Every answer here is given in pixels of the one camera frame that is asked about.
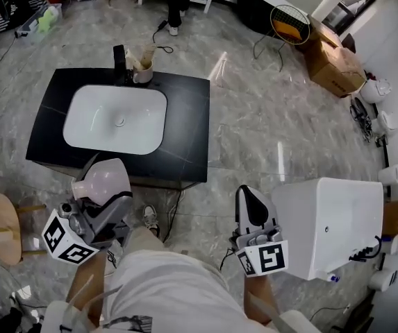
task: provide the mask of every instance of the wooden stool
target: wooden stool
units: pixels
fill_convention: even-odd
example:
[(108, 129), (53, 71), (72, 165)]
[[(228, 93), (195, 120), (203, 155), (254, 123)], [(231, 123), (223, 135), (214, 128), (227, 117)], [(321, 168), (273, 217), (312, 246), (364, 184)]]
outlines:
[(13, 238), (0, 242), (0, 260), (8, 265), (18, 264), (23, 256), (44, 255), (45, 250), (22, 250), (21, 230), (19, 228), (18, 215), (43, 210), (46, 205), (20, 207), (15, 209), (10, 200), (0, 194), (0, 228), (6, 228), (13, 232)]

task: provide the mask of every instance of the gray tile floor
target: gray tile floor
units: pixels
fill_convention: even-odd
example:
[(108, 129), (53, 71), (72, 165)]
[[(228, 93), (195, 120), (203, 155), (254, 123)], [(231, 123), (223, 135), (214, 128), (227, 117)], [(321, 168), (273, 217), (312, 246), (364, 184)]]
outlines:
[[(382, 159), (379, 150), (363, 141), (351, 119), (349, 99), (338, 99), (311, 82), (300, 53), (284, 46), (279, 73), (279, 57), (272, 47), (280, 43), (273, 41), (254, 60), (251, 48), (259, 34), (245, 27), (228, 6), (214, 3), (207, 15), (202, 9), (191, 7), (178, 37), (167, 31), (156, 36), (159, 44), (175, 49), (170, 55), (157, 50), (157, 71), (211, 81), (208, 182), (186, 191), (167, 243), (198, 248), (220, 263), (235, 228), (239, 185), (268, 194), (277, 185), (322, 176), (376, 180)], [(0, 192), (20, 205), (48, 206), (21, 217), (25, 249), (37, 248), (34, 244), (50, 210), (68, 196), (72, 181), (25, 160), (53, 71), (113, 67), (113, 45), (126, 44), (139, 54), (166, 16), (165, 0), (145, 0), (143, 6), (135, 0), (112, 0), (110, 6), (108, 0), (73, 1), (58, 28), (37, 46), (13, 42), (11, 32), (0, 35), (0, 59), (13, 42), (0, 62)], [(134, 192), (136, 216), (143, 203), (151, 203), (166, 224), (176, 194), (141, 188)], [(120, 254), (120, 248), (114, 251)], [(279, 273), (272, 276), (272, 287), (282, 310), (298, 309), (310, 317), (320, 307), (357, 303), (367, 292), (372, 266), (369, 262), (342, 267), (337, 284)], [(8, 294), (28, 285), (30, 305), (64, 299), (74, 274), (74, 267), (44, 256), (28, 257), (8, 270), (0, 267), (0, 314), (7, 312)], [(241, 302), (243, 274), (235, 257), (227, 259), (222, 272)], [(314, 321), (328, 331), (344, 319), (342, 311), (323, 311)]]

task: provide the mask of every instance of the black countertop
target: black countertop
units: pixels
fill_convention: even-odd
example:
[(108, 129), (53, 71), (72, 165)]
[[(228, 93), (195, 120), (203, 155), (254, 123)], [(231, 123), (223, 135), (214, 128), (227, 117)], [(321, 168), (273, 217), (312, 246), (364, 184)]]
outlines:
[(167, 98), (165, 131), (161, 145), (147, 155), (76, 148), (63, 138), (63, 126), (75, 92), (84, 85), (114, 85), (114, 69), (57, 69), (44, 94), (33, 125), (26, 159), (61, 169), (82, 169), (99, 152), (96, 161), (118, 157), (130, 175), (138, 179), (182, 182), (172, 186), (206, 182), (210, 112), (209, 80), (154, 72), (146, 87)]

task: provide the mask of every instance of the cardboard box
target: cardboard box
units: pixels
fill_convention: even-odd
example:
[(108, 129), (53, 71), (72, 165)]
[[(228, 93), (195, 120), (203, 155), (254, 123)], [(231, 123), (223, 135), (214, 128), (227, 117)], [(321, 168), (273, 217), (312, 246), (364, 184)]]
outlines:
[(325, 26), (322, 22), (316, 21), (312, 17), (309, 17), (311, 27), (313, 28), (310, 32), (310, 37), (307, 42), (303, 44), (298, 44), (296, 49), (305, 53), (307, 50), (314, 45), (317, 41), (324, 41), (333, 47), (342, 47), (342, 42), (340, 41), (338, 35), (336, 35), (330, 28)]
[(305, 61), (310, 79), (339, 97), (355, 92), (367, 81), (359, 59), (346, 48), (333, 48), (319, 40), (305, 53)]
[(384, 205), (382, 235), (396, 236), (398, 234), (398, 201)]

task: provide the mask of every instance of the cup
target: cup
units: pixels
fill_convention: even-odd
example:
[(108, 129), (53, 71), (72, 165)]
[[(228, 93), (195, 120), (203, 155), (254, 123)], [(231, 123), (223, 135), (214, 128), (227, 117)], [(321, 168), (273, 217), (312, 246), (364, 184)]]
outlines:
[(137, 70), (134, 68), (134, 77), (133, 77), (133, 82), (136, 84), (145, 84), (149, 83), (151, 81), (152, 76), (154, 74), (153, 71), (153, 64), (151, 62), (151, 65), (149, 65), (148, 69), (145, 70)]

